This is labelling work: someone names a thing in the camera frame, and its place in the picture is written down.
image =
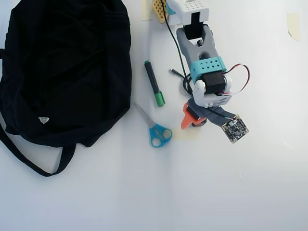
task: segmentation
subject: white table surface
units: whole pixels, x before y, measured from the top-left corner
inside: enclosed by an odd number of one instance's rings
[[[188,96],[166,25],[141,20],[141,1],[123,0],[131,20],[132,101],[179,132]],[[247,64],[246,90],[224,108],[250,129],[235,145],[210,123],[149,145],[132,109],[91,148],[77,146],[61,175],[44,178],[0,144],[1,231],[306,231],[308,230],[306,0],[209,0],[209,26],[227,67]],[[12,2],[0,1],[0,47]],[[287,13],[301,17],[301,41],[288,35]],[[155,105],[143,62],[150,59],[166,99]],[[234,82],[244,81],[235,71]],[[60,149],[11,136],[53,171]]]

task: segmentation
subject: black bag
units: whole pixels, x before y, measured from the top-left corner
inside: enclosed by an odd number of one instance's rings
[[[12,10],[0,110],[6,132],[63,147],[58,170],[47,173],[0,139],[23,163],[48,177],[62,172],[77,143],[92,146],[128,111],[130,24],[121,0],[21,0]]]

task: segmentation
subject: black cable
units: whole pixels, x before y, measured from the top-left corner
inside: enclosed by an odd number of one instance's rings
[[[221,113],[218,113],[218,112],[215,112],[214,110],[212,110],[212,109],[210,109],[210,108],[206,108],[208,111],[210,111],[211,113],[213,113],[213,114],[215,114],[215,115],[217,115],[217,116],[220,116],[220,117],[222,117],[222,118],[224,118],[224,119],[231,119],[231,118],[229,118],[229,117],[227,117],[227,116],[224,116],[223,114],[221,114]]]
[[[175,74],[175,75],[177,75],[177,76],[179,76],[179,77],[181,77],[182,79],[185,80],[185,77],[184,77],[180,72],[178,72],[177,70],[175,70],[175,69],[170,69],[170,71],[171,71],[173,74]],[[187,78],[188,78],[188,82],[190,83],[190,82],[192,81],[191,74],[188,74],[188,75],[187,75]]]
[[[184,87],[184,89],[186,90],[186,92],[188,94],[192,95],[193,91],[192,91],[192,88],[190,86],[190,81],[188,80],[186,72],[185,72],[185,67],[184,67],[184,63],[183,63],[183,59],[182,59],[182,55],[181,55],[181,51],[180,51],[179,45],[178,45],[177,40],[175,39],[175,37],[174,37],[174,35],[173,35],[172,31],[171,31],[171,28],[169,26],[169,23],[168,23],[168,20],[167,20],[167,17],[166,17],[166,12],[165,12],[165,7],[164,7],[163,0],[160,0],[160,2],[162,4],[162,8],[163,8],[163,11],[164,11],[164,17],[165,17],[166,25],[167,25],[168,30],[169,30],[169,32],[170,32],[170,34],[171,34],[171,36],[172,36],[176,46],[177,46],[177,49],[178,49],[178,53],[179,53],[179,57],[180,57],[181,65],[182,65],[182,69],[183,69],[183,72],[184,72],[183,87]]]

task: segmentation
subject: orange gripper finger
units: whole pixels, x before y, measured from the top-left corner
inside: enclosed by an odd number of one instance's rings
[[[188,107],[188,103],[185,103],[184,107],[183,107],[183,112],[185,113],[185,117],[181,123],[181,128],[184,130],[186,128],[188,128],[188,126],[192,123],[194,123],[195,125],[201,124],[203,121],[206,120],[205,118],[200,118],[199,120],[195,119],[192,114],[189,113],[189,111],[187,110]]]

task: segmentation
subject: scissor blade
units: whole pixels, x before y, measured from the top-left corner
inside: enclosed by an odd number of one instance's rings
[[[144,118],[144,120],[147,122],[150,128],[153,128],[155,126],[155,122],[145,113],[145,111],[137,104],[135,103],[136,108]]]

